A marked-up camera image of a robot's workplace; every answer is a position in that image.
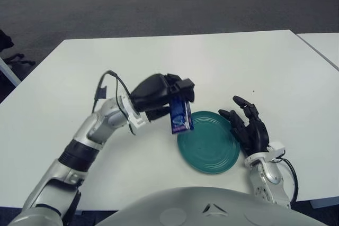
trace table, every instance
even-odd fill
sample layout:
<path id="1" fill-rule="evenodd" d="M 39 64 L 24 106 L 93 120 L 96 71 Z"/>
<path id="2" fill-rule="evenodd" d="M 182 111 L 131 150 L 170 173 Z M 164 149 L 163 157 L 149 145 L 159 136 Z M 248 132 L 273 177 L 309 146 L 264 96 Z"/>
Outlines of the table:
<path id="1" fill-rule="evenodd" d="M 271 141 L 281 141 L 299 179 L 298 200 L 339 196 L 339 73 L 289 30 L 62 42 L 0 104 L 0 206 L 20 207 L 90 114 L 100 75 L 116 71 L 134 89 L 153 73 L 195 82 L 193 112 L 235 109 L 233 95 L 257 106 Z M 109 95 L 115 80 L 107 78 Z M 147 194 L 179 186 L 252 193 L 241 154 L 219 175 L 181 157 L 168 116 L 119 129 L 81 187 L 80 210 L 117 210 Z M 280 166 L 289 196 L 291 176 Z"/>
<path id="2" fill-rule="evenodd" d="M 15 73 L 10 69 L 10 67 L 5 63 L 2 58 L 0 58 L 0 71 L 10 80 L 10 82 L 14 86 L 18 86 L 20 84 L 19 78 L 15 75 Z"/>
<path id="3" fill-rule="evenodd" d="M 298 34 L 339 71 L 339 33 Z"/>

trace plate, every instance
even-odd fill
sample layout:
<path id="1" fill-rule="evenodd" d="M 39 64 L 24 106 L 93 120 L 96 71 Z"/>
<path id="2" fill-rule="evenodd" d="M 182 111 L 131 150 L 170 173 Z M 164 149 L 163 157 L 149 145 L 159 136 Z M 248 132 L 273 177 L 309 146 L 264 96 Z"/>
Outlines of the plate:
<path id="1" fill-rule="evenodd" d="M 240 153 L 240 145 L 230 132 L 230 123 L 210 111 L 194 112 L 192 121 L 194 130 L 177 137 L 179 151 L 186 162 L 207 174 L 230 169 Z"/>

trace robotic hand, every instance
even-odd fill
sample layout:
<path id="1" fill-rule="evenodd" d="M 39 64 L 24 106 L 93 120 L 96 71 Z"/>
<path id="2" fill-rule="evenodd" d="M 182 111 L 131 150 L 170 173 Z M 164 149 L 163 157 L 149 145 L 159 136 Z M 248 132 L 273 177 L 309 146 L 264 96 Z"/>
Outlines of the robotic hand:
<path id="1" fill-rule="evenodd" d="M 244 121 L 233 110 L 230 112 L 219 110 L 219 114 L 230 121 L 231 133 L 248 156 L 245 159 L 245 166 L 251 170 L 250 179 L 255 196 L 290 208 L 289 198 L 283 188 L 283 178 L 276 164 L 285 160 L 291 168 L 296 186 L 293 203 L 297 199 L 298 180 L 292 165 L 282 158 L 285 154 L 285 147 L 279 142 L 269 143 L 266 126 L 259 118 L 259 112 L 254 104 L 239 96 L 234 96 L 233 100 L 244 110 L 245 116 L 249 119 L 249 125 L 245 126 Z"/>
<path id="2" fill-rule="evenodd" d="M 105 98 L 101 88 L 104 75 L 114 76 L 121 82 L 126 94 L 110 98 L 94 112 L 98 99 Z M 14 225 L 68 225 L 81 193 L 79 187 L 86 179 L 88 169 L 112 133 L 128 122 L 139 128 L 147 121 L 158 119 L 170 112 L 168 104 L 174 96 L 194 101 L 194 83 L 177 75 L 154 74 L 140 83 L 132 93 L 113 71 L 107 71 L 95 93 L 92 114 L 85 120 L 61 156 L 56 159 L 26 200 Z"/>

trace black cable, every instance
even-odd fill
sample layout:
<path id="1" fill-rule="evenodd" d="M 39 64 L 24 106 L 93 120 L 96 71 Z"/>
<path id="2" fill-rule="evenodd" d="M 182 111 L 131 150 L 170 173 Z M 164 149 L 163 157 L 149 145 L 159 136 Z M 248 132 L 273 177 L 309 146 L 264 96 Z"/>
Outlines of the black cable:
<path id="1" fill-rule="evenodd" d="M 296 173 L 295 169 L 293 168 L 292 163 L 289 160 L 287 160 L 285 158 L 281 158 L 281 160 L 284 161 L 287 164 L 287 166 L 290 168 L 290 170 L 292 172 L 293 179 L 295 181 L 295 190 L 293 192 L 293 198 L 291 200 L 291 204 L 294 204 L 297 201 L 298 192 L 299 192 L 299 184 L 298 184 L 297 173 Z"/>
<path id="2" fill-rule="evenodd" d="M 122 108 L 120 107 L 119 102 L 118 102 L 118 84 L 119 84 L 118 81 L 119 81 L 119 82 L 121 83 L 121 85 L 123 86 L 123 88 L 124 88 L 124 90 L 126 91 L 126 93 L 127 93 L 127 95 L 128 95 L 129 98 L 130 98 L 131 94 L 129 93 L 129 91 L 128 91 L 128 89 L 127 89 L 125 83 L 122 81 L 122 79 L 120 79 L 120 77 L 118 76 L 118 74 L 115 73 L 115 72 L 113 72 L 112 70 L 108 70 L 108 71 L 104 72 L 103 75 L 101 75 L 101 77 L 100 77 L 99 83 L 97 84 L 96 91 L 95 91 L 94 103 L 93 103 L 93 107 L 92 107 L 92 113 L 94 112 L 95 107 L 96 107 L 96 104 L 97 104 L 98 100 L 100 99 L 100 97 L 99 97 L 99 91 L 100 91 L 100 89 L 101 89 L 101 85 L 102 85 L 102 82 L 103 82 L 103 80 L 104 80 L 104 77 L 105 77 L 105 75 L 107 75 L 107 74 L 113 76 L 113 77 L 115 78 L 115 80 L 117 81 L 116 86 L 115 86 L 115 100 L 116 100 L 116 103 L 117 103 L 117 106 L 118 106 L 119 110 L 121 111 L 121 113 L 123 114 L 123 116 L 126 118 L 127 122 L 129 122 L 127 115 L 126 115 L 125 112 L 122 110 Z M 133 132 L 133 129 L 132 129 L 132 126 L 131 126 L 130 123 L 129 123 L 129 130 L 131 131 L 131 133 L 132 133 L 133 135 L 135 135 L 135 133 Z"/>
<path id="3" fill-rule="evenodd" d="M 125 112 L 122 110 L 122 108 L 121 108 L 120 105 L 119 105 L 119 102 L 118 102 L 118 85 L 119 85 L 119 83 L 118 83 L 118 79 L 117 79 L 117 78 L 116 78 L 115 80 L 117 81 L 116 84 L 115 84 L 115 101 L 117 102 L 117 106 L 118 106 L 119 110 L 120 110 L 121 113 L 124 115 L 124 117 L 126 118 L 127 122 L 129 122 L 129 121 L 128 121 L 127 115 L 125 114 Z M 128 126 L 129 126 L 129 130 L 131 131 L 131 133 L 132 133 L 133 135 L 136 135 L 136 134 L 133 132 L 133 129 L 132 129 L 130 123 L 128 124 Z"/>
<path id="4" fill-rule="evenodd" d="M 118 74 L 115 73 L 115 72 L 113 72 L 112 70 L 108 70 L 108 71 L 104 72 L 103 75 L 101 75 L 100 80 L 99 80 L 99 83 L 97 84 L 96 91 L 95 91 L 95 96 L 94 96 L 94 104 L 93 104 L 93 107 L 92 107 L 92 113 L 94 112 L 95 106 L 96 106 L 96 104 L 97 104 L 97 102 L 98 102 L 98 100 L 99 100 L 99 90 L 100 90 L 100 88 L 101 88 L 102 81 L 104 80 L 104 77 L 105 77 L 105 75 L 107 75 L 107 74 L 109 74 L 109 75 L 113 76 L 114 78 L 116 78 L 116 79 L 121 83 L 121 85 L 123 86 L 123 88 L 125 89 L 125 91 L 126 91 L 128 97 L 129 97 L 129 98 L 131 97 L 131 94 L 129 93 L 129 91 L 128 91 L 126 85 L 125 85 L 125 83 L 122 81 L 122 79 L 120 79 L 120 77 L 118 76 Z"/>

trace chair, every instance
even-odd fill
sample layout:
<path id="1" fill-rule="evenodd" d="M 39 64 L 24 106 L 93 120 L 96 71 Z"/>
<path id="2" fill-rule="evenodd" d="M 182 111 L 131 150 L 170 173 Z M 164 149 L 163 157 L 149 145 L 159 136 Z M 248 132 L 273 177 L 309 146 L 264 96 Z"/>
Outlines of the chair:
<path id="1" fill-rule="evenodd" d="M 14 43 L 12 42 L 12 38 L 6 35 L 1 29 L 0 29 L 0 52 L 4 49 L 8 49 L 10 47 L 13 47 Z M 15 58 L 23 58 L 25 55 L 21 53 L 16 53 L 12 55 L 9 58 L 3 59 L 4 62 L 9 66 L 14 65 L 22 65 L 22 64 L 29 64 L 31 66 L 35 65 L 35 61 L 29 61 L 29 60 L 17 60 L 15 61 Z"/>

